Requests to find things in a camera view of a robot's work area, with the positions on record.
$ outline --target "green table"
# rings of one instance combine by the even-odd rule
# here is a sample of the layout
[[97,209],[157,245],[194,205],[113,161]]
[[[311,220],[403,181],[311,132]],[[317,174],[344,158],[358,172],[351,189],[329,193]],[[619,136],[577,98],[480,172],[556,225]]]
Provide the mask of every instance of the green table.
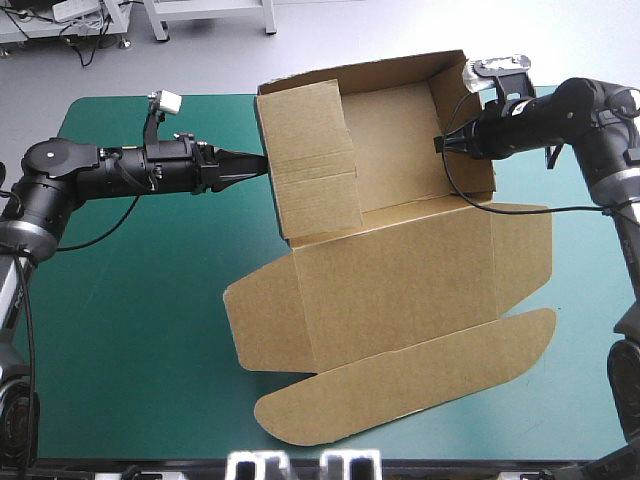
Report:
[[[81,99],[60,135],[140,144],[146,105],[144,97]],[[175,131],[261,151],[251,95],[185,97],[160,136]],[[551,174],[542,153],[520,157],[497,163],[498,199],[588,201],[570,153]],[[62,243],[102,233],[129,202],[88,202]],[[253,418],[260,396],[303,376],[244,371],[222,303],[230,283],[287,250],[262,177],[220,194],[143,197],[107,240],[44,263],[32,293],[40,455],[221,458],[234,449],[285,448],[317,456],[319,448],[285,445]],[[610,221],[556,218],[554,268],[551,282],[514,309],[559,312],[556,337],[532,370],[335,446],[380,448],[387,458],[588,458],[622,445],[605,359],[632,295]]]

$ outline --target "box flap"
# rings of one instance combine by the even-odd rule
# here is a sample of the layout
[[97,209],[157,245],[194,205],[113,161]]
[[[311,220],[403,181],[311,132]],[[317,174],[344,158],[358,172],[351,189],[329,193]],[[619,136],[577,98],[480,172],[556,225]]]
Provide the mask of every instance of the box flap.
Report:
[[261,85],[259,94],[279,92],[310,83],[338,80],[343,94],[371,92],[421,82],[452,65],[465,61],[462,50],[425,53],[374,62],[314,70]]
[[[497,204],[503,210],[540,205]],[[551,215],[492,215],[496,299],[503,314],[551,278]]]
[[262,397],[255,416],[285,442],[333,442],[517,377],[554,329],[546,309],[496,320],[303,380]]
[[247,370],[313,372],[291,255],[240,279],[224,292],[240,364]]
[[464,207],[296,249],[316,371],[494,320],[490,222]]
[[338,82],[257,98],[284,238],[362,224]]

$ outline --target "gray floor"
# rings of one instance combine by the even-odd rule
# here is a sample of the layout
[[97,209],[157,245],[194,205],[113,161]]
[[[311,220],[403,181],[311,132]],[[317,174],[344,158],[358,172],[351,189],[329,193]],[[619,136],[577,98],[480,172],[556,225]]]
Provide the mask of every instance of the gray floor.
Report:
[[262,20],[230,18],[170,25],[157,43],[142,6],[130,28],[134,48],[99,51],[81,69],[62,45],[28,46],[0,61],[1,160],[7,182],[34,142],[54,135],[75,99],[141,95],[251,93],[272,78],[312,68],[464,48],[471,57],[512,52],[534,61],[538,85],[590,76],[640,85],[637,1],[365,0],[276,6],[278,34]]

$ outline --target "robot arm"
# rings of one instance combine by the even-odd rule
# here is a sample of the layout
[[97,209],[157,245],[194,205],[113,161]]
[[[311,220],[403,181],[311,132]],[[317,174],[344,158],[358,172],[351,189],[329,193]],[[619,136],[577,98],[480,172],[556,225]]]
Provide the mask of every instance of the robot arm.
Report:
[[[166,91],[150,95],[142,147],[99,148],[52,138],[24,155],[24,175],[0,216],[0,466],[23,466],[29,445],[30,368],[12,343],[24,296],[14,255],[20,253],[28,281],[36,266],[55,254],[72,212],[87,200],[219,192],[267,172],[264,156],[222,150],[189,133],[158,140],[159,123],[166,113],[178,113],[180,101]],[[34,404],[31,459],[35,397]]]
[[609,381],[628,445],[585,467],[537,478],[638,478],[640,142],[635,119],[640,115],[640,91],[571,78],[553,94],[536,98],[526,73],[529,66],[529,59],[520,55],[468,63],[463,77],[469,90],[495,88],[497,100],[488,102],[478,118],[435,139],[436,148],[465,152],[477,159],[504,159],[545,148],[547,168],[553,168],[564,144],[573,148],[591,199],[614,218],[636,296],[636,303],[615,328],[625,339],[614,344],[608,360]]

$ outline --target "corrugated cardboard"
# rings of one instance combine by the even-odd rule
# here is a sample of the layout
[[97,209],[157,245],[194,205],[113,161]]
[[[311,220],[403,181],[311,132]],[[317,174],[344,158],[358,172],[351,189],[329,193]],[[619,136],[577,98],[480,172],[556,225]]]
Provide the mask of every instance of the corrugated cardboard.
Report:
[[[470,207],[434,150],[466,92],[464,61],[441,52],[260,87],[292,252],[231,285],[225,304],[245,368],[319,374],[256,405],[278,438],[330,442],[506,382],[550,341],[553,312],[501,318],[551,274],[550,218]],[[479,109],[468,102],[458,124]],[[490,200],[490,162],[451,162]]]

